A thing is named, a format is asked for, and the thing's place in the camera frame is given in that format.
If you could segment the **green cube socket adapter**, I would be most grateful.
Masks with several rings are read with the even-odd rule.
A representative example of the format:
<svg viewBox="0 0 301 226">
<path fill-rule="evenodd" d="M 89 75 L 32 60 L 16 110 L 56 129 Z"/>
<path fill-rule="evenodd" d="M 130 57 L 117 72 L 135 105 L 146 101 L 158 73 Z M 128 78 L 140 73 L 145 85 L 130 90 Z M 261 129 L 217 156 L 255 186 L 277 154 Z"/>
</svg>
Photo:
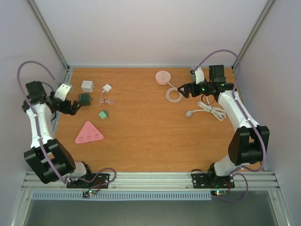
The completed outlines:
<svg viewBox="0 0 301 226">
<path fill-rule="evenodd" d="M 90 106 L 93 98 L 88 93 L 79 94 L 79 103 L 82 106 Z"/>
</svg>

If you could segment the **white cube socket adapter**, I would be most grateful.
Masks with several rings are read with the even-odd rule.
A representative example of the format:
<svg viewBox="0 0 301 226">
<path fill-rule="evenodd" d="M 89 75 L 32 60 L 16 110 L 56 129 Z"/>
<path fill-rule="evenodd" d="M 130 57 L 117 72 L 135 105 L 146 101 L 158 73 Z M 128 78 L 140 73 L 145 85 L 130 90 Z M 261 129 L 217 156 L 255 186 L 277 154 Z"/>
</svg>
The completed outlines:
<svg viewBox="0 0 301 226">
<path fill-rule="evenodd" d="M 81 84 L 82 91 L 86 92 L 86 93 L 92 93 L 94 88 L 95 88 L 95 86 L 92 81 L 84 80 Z"/>
</svg>

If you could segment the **light green plug adapter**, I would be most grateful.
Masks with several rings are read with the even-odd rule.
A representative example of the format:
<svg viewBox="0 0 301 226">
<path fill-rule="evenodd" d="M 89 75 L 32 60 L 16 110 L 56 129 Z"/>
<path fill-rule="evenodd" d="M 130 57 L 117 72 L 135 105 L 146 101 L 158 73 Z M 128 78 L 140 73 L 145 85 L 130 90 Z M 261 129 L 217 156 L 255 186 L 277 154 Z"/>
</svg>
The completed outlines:
<svg viewBox="0 0 301 226">
<path fill-rule="evenodd" d="M 106 118 L 109 116 L 109 113 L 108 113 L 108 111 L 106 111 L 106 110 L 102 110 L 102 111 L 98 114 L 98 116 L 99 116 L 102 120 L 104 120 L 104 119 L 106 119 Z"/>
</svg>

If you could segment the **pink triangular power strip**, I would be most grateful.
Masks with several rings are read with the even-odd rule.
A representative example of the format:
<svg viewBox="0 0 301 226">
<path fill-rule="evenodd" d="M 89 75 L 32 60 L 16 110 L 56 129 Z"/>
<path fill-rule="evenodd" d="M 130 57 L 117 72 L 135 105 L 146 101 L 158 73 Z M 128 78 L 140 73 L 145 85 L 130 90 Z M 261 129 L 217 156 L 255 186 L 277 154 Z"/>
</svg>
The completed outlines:
<svg viewBox="0 0 301 226">
<path fill-rule="evenodd" d="M 101 141 L 104 135 L 90 122 L 86 121 L 75 139 L 76 144 Z"/>
</svg>

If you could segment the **white usb charger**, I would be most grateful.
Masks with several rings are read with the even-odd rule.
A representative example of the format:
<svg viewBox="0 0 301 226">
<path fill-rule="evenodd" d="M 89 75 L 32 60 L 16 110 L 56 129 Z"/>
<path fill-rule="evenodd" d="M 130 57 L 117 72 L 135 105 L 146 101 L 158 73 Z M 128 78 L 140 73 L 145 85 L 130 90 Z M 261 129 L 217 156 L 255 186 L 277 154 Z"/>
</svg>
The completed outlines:
<svg viewBox="0 0 301 226">
<path fill-rule="evenodd" d="M 109 85 L 109 84 L 106 84 L 106 85 L 103 86 L 102 92 L 108 93 L 108 92 L 111 91 L 111 90 L 112 90 L 112 86 Z"/>
</svg>

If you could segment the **round pink power strip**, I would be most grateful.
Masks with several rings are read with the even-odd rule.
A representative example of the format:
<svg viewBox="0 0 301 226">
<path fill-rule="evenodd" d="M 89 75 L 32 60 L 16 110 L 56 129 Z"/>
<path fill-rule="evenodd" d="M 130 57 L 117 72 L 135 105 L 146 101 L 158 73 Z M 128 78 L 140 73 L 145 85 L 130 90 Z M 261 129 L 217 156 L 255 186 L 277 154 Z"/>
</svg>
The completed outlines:
<svg viewBox="0 0 301 226">
<path fill-rule="evenodd" d="M 155 80 L 159 85 L 167 85 L 171 80 L 171 74 L 168 71 L 158 71 Z"/>
</svg>

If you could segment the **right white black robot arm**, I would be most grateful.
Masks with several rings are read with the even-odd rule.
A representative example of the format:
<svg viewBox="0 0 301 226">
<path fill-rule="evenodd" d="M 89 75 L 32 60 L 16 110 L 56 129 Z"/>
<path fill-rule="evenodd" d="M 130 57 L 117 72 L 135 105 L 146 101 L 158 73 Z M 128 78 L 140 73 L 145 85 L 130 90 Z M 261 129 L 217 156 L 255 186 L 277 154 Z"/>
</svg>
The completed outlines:
<svg viewBox="0 0 301 226">
<path fill-rule="evenodd" d="M 224 109 L 234 128 L 234 136 L 227 155 L 210 165 L 206 178 L 212 188 L 219 188 L 231 179 L 231 174 L 240 168 L 266 160 L 269 129 L 261 126 L 244 107 L 236 85 L 227 82 L 223 65 L 209 66 L 209 78 L 205 79 L 201 68 L 190 71 L 195 81 L 178 88 L 185 98 L 213 96 Z"/>
</svg>

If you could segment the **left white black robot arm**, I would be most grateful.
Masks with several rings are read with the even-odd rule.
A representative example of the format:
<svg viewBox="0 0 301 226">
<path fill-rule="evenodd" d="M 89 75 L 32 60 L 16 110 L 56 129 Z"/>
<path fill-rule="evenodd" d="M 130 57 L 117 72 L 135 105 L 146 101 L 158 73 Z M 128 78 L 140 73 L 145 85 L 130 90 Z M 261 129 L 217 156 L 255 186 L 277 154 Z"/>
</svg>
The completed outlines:
<svg viewBox="0 0 301 226">
<path fill-rule="evenodd" d="M 95 176 L 84 162 L 75 162 L 67 149 L 55 137 L 52 115 L 57 112 L 75 115 L 81 108 L 77 101 L 67 100 L 72 89 L 69 83 L 62 83 L 57 90 L 47 94 L 41 81 L 26 84 L 28 95 L 22 109 L 30 119 L 32 143 L 24 153 L 24 159 L 44 183 L 78 180 L 83 187 L 94 184 Z"/>
</svg>

